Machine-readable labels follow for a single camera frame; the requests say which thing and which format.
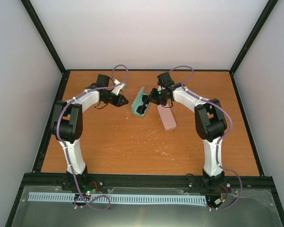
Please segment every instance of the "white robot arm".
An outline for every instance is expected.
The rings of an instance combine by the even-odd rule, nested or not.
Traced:
[[[83,131],[83,119],[82,114],[85,110],[90,108],[93,104],[103,101],[104,103],[111,103],[115,106],[123,106],[128,103],[127,99],[120,95],[119,92],[126,88],[126,84],[115,87],[113,90],[108,91],[105,89],[92,91],[93,88],[107,87],[110,78],[105,75],[98,75],[97,82],[86,88],[86,93],[83,94],[79,99],[75,99],[74,102],[69,106],[66,111],[66,116],[70,117],[69,120],[62,119],[59,134],[60,137],[66,143],[59,141],[63,148],[64,155],[68,164],[67,172],[72,173],[70,163],[66,157],[66,149],[70,157],[72,167],[74,169],[74,174],[81,175],[84,171],[87,171],[85,162],[83,161],[81,149],[80,149],[80,136]],[[114,85],[120,84],[117,79],[112,79]],[[56,136],[57,122],[61,114],[63,107],[68,102],[57,101],[54,107],[53,120],[51,125],[52,134]]]
[[[205,101],[208,99],[200,97],[180,83],[175,84],[168,72],[158,75],[158,85],[159,88],[153,88],[150,93],[151,102],[157,105],[166,105],[167,100],[171,99],[183,104],[195,113],[195,128],[204,144],[203,182],[208,189],[214,187],[224,178],[224,172],[219,167],[219,165],[222,165],[222,141],[220,141],[218,152],[216,152],[217,141],[227,128],[224,114],[213,105],[206,103]],[[208,101],[221,106],[217,99]]]

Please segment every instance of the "pink eraser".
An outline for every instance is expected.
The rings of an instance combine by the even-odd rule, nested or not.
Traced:
[[[173,130],[177,126],[175,118],[172,115],[170,108],[168,107],[169,107],[168,104],[166,104],[165,107],[163,107],[162,105],[158,105],[158,111],[160,114],[160,118],[162,120],[163,126],[166,131]]]

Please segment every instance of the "orange wooden surface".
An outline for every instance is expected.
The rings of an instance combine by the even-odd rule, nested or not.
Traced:
[[[95,82],[97,75],[110,71],[72,71],[63,100],[71,99]],[[102,110],[93,106],[83,115],[80,139],[83,159],[89,173],[201,175],[204,166],[203,142],[195,131],[193,112],[179,103],[171,108],[177,122],[172,131],[165,131],[157,106],[151,104],[144,118],[134,115],[131,104],[142,86],[149,93],[157,86],[159,71],[131,71],[127,89],[122,94],[129,104],[108,105]],[[190,72],[172,72],[175,82],[181,82]],[[123,80],[124,71],[115,77]],[[233,132],[223,140],[222,164],[240,175],[259,175],[249,143],[240,108],[228,72],[196,72],[186,85],[209,99],[217,98],[233,119]],[[65,172],[66,161],[58,141],[52,136],[42,172]]]

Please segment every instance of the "wire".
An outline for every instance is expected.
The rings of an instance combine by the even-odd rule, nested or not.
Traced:
[[[101,197],[108,198],[108,196],[106,196],[106,195],[99,195],[99,196],[93,198],[91,201],[89,201],[89,203],[92,203],[92,202],[98,200],[98,199],[101,198]],[[80,198],[82,198],[82,197],[79,196],[78,198],[76,198],[76,199],[74,200],[74,203],[73,203],[73,204],[74,204],[75,207],[78,206],[78,205],[76,204],[76,202],[77,202]],[[83,198],[84,198],[84,200],[85,200],[86,198],[91,198],[91,196],[90,196],[90,195],[86,195],[86,196],[83,196]]]
[[[193,75],[194,75],[194,73],[195,73],[194,69],[193,69],[192,67],[188,66],[188,65],[180,65],[180,66],[174,67],[174,68],[171,69],[169,72],[172,72],[172,71],[174,71],[174,70],[176,70],[176,69],[178,69],[178,68],[182,68],[182,67],[184,67],[184,68],[189,68],[189,69],[191,70],[190,76],[187,77],[185,80],[182,81],[182,88],[184,88],[183,85],[184,85],[189,79],[191,79],[191,78],[193,77]]]
[[[223,184],[220,184],[220,186],[222,187],[222,188],[224,188],[224,190],[225,190],[225,192],[226,192],[226,196],[225,196],[225,198],[224,198],[224,201],[226,200],[226,198],[227,198],[227,195],[228,195],[228,190],[226,189],[226,187],[223,185]]]
[[[97,106],[99,106],[100,104],[101,104],[101,101],[97,102],[97,105],[95,105],[95,109],[101,110],[108,105],[108,103],[106,103],[103,107],[97,108]]]
[[[92,181],[92,182],[90,182],[90,183],[89,183],[89,185],[92,185],[92,184],[94,184],[94,185],[95,185],[95,187],[96,187],[96,192],[97,192],[97,191],[98,191],[97,183],[96,183],[96,182],[94,182],[94,181]]]
[[[184,90],[187,94],[189,94],[190,96],[192,96],[192,97],[194,97],[194,98],[197,98],[197,99],[199,99],[200,101],[203,101],[203,102],[205,102],[205,103],[208,103],[208,104],[210,104],[210,105],[216,107],[217,109],[219,109],[220,111],[222,111],[222,112],[227,116],[227,118],[228,118],[229,121],[230,121],[230,128],[229,128],[229,130],[228,130],[223,136],[221,136],[221,137],[217,140],[217,145],[216,145],[216,163],[217,163],[217,165],[218,165],[222,170],[224,170],[224,171],[231,171],[231,172],[233,172],[233,173],[237,176],[237,178],[238,178],[238,180],[239,180],[239,183],[240,183],[240,192],[239,192],[239,194],[238,194],[237,199],[236,199],[232,204],[230,204],[230,205],[227,206],[227,207],[224,207],[224,208],[219,209],[219,210],[226,210],[226,209],[232,207],[233,205],[235,205],[235,204],[238,202],[239,198],[241,197],[242,190],[243,190],[243,184],[242,184],[242,181],[241,181],[241,178],[240,178],[239,174],[238,174],[235,170],[233,170],[233,169],[229,169],[229,168],[223,167],[223,166],[220,164],[219,159],[218,159],[220,142],[222,141],[222,139],[224,139],[226,136],[228,136],[229,133],[232,131],[233,122],[232,122],[231,117],[228,115],[228,113],[227,113],[224,109],[222,109],[220,106],[218,106],[218,105],[215,104],[215,103],[210,102],[210,101],[207,100],[207,99],[204,99],[204,98],[200,97],[199,95],[197,95],[197,94],[195,94],[195,93],[192,93],[192,92],[190,92],[190,91],[187,91],[187,90],[185,89],[184,84],[185,84],[189,79],[192,78],[192,76],[194,75],[194,70],[193,70],[193,68],[190,67],[190,66],[187,66],[187,65],[180,65],[180,66],[177,66],[177,67],[174,67],[173,69],[171,69],[170,72],[173,71],[173,70],[175,70],[175,69],[181,68],[181,67],[189,68],[189,69],[192,71],[191,75],[190,75],[188,78],[186,78],[185,80],[182,81],[182,88],[183,88],[183,90]]]
[[[126,76],[125,76],[124,80],[123,80],[122,82],[120,82],[120,84],[118,84],[118,85],[113,85],[113,86],[111,86],[111,87],[96,87],[96,88],[93,88],[93,89],[85,89],[81,94],[79,94],[78,96],[76,96],[75,99],[80,99],[82,96],[84,96],[85,94],[88,94],[88,93],[90,93],[90,92],[92,92],[92,91],[97,91],[97,90],[102,90],[102,89],[111,89],[111,88],[115,88],[115,87],[120,86],[120,85],[122,85],[123,83],[125,83],[125,81],[127,80],[128,76],[129,76],[129,71],[128,71],[127,67],[126,67],[125,65],[120,64],[120,65],[115,66],[114,69],[113,69],[113,71],[114,71],[116,68],[120,67],[120,66],[124,67],[125,70],[126,70]],[[72,175],[73,175],[73,177],[74,177],[74,181],[75,181],[75,184],[76,184],[78,193],[79,193],[80,197],[82,198],[82,200],[85,202],[85,205],[84,205],[84,206],[88,206],[88,207],[92,208],[93,210],[104,211],[104,210],[107,210],[107,209],[110,207],[110,198],[109,198],[108,196],[106,196],[106,195],[100,195],[100,196],[99,196],[99,197],[105,197],[105,198],[107,198],[107,200],[108,200],[108,206],[105,207],[104,209],[97,209],[97,208],[95,208],[95,207],[92,207],[92,206],[90,205],[90,203],[92,203],[94,200],[92,200],[92,201],[90,201],[90,202],[87,202],[87,201],[86,201],[85,196],[83,196],[83,194],[82,194],[82,192],[81,192],[81,189],[80,189],[80,187],[79,187],[79,184],[78,184],[78,181],[77,181],[77,177],[76,177],[76,175],[75,175],[75,170],[74,170],[74,168],[73,168],[73,166],[72,166],[72,163],[71,163],[71,158],[70,158],[70,155],[69,155],[69,151],[68,151],[67,144],[66,144],[66,142],[60,137],[59,129],[60,129],[60,123],[61,123],[62,117],[63,117],[65,111],[67,110],[67,108],[75,101],[75,99],[74,99],[74,98],[71,99],[71,100],[66,104],[66,106],[62,109],[62,111],[61,111],[61,114],[60,114],[59,119],[58,119],[58,122],[57,122],[57,131],[56,131],[57,138],[58,138],[58,140],[64,145],[66,159],[67,159],[68,165],[69,165],[70,168],[71,168],[71,172],[72,172]]]
[[[163,104],[161,104],[161,106],[163,106],[163,108],[172,108],[174,106],[172,100],[170,100],[170,104],[171,106],[163,106]]]
[[[115,85],[114,80],[111,77],[109,77],[109,79],[113,82],[113,85]]]
[[[220,196],[221,196],[221,202],[223,202],[223,198],[222,198],[222,194],[221,194],[220,188],[219,188],[219,194],[220,194]]]

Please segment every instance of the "purple cable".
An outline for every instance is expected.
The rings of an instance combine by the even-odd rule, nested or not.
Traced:
[[[128,72],[128,69],[127,69],[127,67],[126,67],[125,65],[122,65],[122,64],[116,65],[116,66],[113,68],[113,70],[112,70],[112,79],[114,79],[115,70],[116,70],[116,68],[118,68],[119,66],[123,66],[123,67],[125,68],[125,70]]]
[[[94,201],[96,201],[97,199],[99,199],[99,198],[101,198],[101,197],[108,198],[107,195],[99,195],[99,196],[93,198],[91,201],[89,201],[89,203],[93,203]],[[79,199],[80,199],[80,197],[76,198],[75,201],[74,201],[74,204],[76,204],[76,202],[77,202]]]
[[[186,78],[185,80],[183,80],[183,82],[182,82],[182,88],[183,88],[183,90],[184,90],[187,94],[189,94],[190,96],[192,96],[192,97],[194,97],[194,98],[196,98],[196,99],[200,99],[200,96],[195,95],[195,94],[193,94],[193,93],[191,93],[191,92],[189,92],[189,91],[186,91],[186,90],[185,90],[185,87],[184,87],[184,83],[186,83],[189,79],[191,79],[192,76],[193,76],[193,74],[194,74],[193,68],[191,68],[190,66],[187,66],[187,65],[181,65],[181,66],[177,66],[177,67],[171,69],[170,72],[173,71],[173,70],[175,70],[175,69],[178,69],[178,68],[180,68],[180,67],[186,67],[186,68],[189,68],[189,69],[192,71],[192,74],[191,74],[188,78]],[[229,119],[229,121],[230,121],[230,128],[229,128],[229,130],[228,130],[223,136],[221,136],[221,137],[218,139],[218,141],[217,141],[217,146],[216,146],[216,163],[217,163],[217,165],[218,165],[222,170],[224,170],[224,171],[231,171],[231,172],[233,172],[233,173],[237,176],[237,178],[238,178],[238,180],[239,180],[239,183],[240,183],[240,193],[238,194],[237,199],[236,199],[232,204],[230,204],[230,205],[227,206],[227,207],[224,207],[224,208],[220,208],[220,209],[219,209],[219,210],[226,210],[226,209],[232,207],[233,205],[235,205],[235,204],[238,202],[239,198],[241,197],[241,192],[242,192],[242,190],[243,190],[243,185],[242,185],[242,181],[241,181],[241,178],[240,178],[239,174],[238,174],[235,170],[233,170],[233,169],[228,169],[228,168],[223,167],[223,166],[219,163],[219,159],[218,159],[218,155],[219,155],[219,144],[220,144],[220,142],[222,141],[222,139],[224,139],[226,136],[228,136],[229,133],[232,131],[233,122],[232,122],[231,117],[228,115],[228,113],[227,113],[224,109],[222,109],[220,106],[218,106],[217,104],[212,103],[212,102],[210,102],[210,101],[208,101],[207,99],[204,99],[204,98],[201,98],[200,101],[206,102],[206,103],[208,103],[208,104],[210,104],[210,105],[213,105],[214,107],[218,108],[220,111],[222,111],[222,112],[228,117],[228,119]]]
[[[83,194],[82,194],[82,192],[81,192],[81,190],[80,190],[80,187],[79,187],[79,184],[78,184],[78,181],[77,181],[77,177],[76,177],[76,175],[75,175],[74,168],[72,167],[72,164],[71,164],[71,159],[70,159],[70,155],[69,155],[69,152],[68,152],[68,149],[67,149],[66,142],[60,137],[59,129],[60,129],[60,124],[61,124],[62,117],[63,117],[63,115],[64,115],[66,109],[67,109],[76,99],[80,99],[83,95],[85,95],[85,94],[87,94],[87,93],[90,93],[90,92],[92,92],[92,91],[103,90],[103,89],[111,89],[111,88],[115,88],[115,87],[120,86],[120,85],[122,85],[123,83],[125,83],[125,81],[127,80],[128,76],[129,76],[128,69],[127,69],[127,67],[126,67],[125,65],[120,64],[120,65],[115,66],[113,70],[115,70],[115,69],[118,68],[119,66],[123,66],[123,67],[125,68],[125,70],[126,70],[126,76],[125,76],[124,80],[123,80],[122,82],[120,82],[120,84],[118,84],[118,85],[113,85],[113,86],[110,86],[110,87],[97,87],[97,88],[94,88],[94,89],[87,89],[87,90],[83,91],[81,94],[79,94],[78,96],[76,96],[75,98],[73,98],[72,100],[70,100],[70,101],[66,104],[66,106],[62,109],[61,114],[60,114],[59,119],[58,119],[58,122],[57,122],[57,138],[58,138],[58,140],[59,140],[60,142],[63,143],[63,145],[64,145],[64,147],[65,147],[65,154],[66,154],[67,162],[68,162],[68,164],[69,164],[70,167],[71,167],[72,175],[73,175],[73,177],[74,177],[74,181],[75,181],[77,190],[78,190],[78,192],[79,192],[79,195],[80,195],[80,197],[82,198],[82,200],[85,202],[85,205],[84,205],[84,206],[87,205],[88,207],[92,208],[93,210],[97,210],[97,211],[104,211],[104,210],[107,210],[107,209],[109,208],[109,206],[110,206],[110,199],[109,199],[109,197],[106,196],[106,195],[101,195],[101,196],[100,196],[100,197],[105,197],[105,198],[108,199],[108,206],[105,207],[104,209],[97,209],[97,208],[94,208],[94,207],[92,207],[92,206],[90,205],[90,203],[92,203],[93,201],[95,201],[95,199],[97,199],[97,197],[96,197],[95,199],[93,199],[92,201],[90,201],[90,202],[87,202],[87,201],[85,200],[85,198],[84,198],[84,196],[83,196]]]

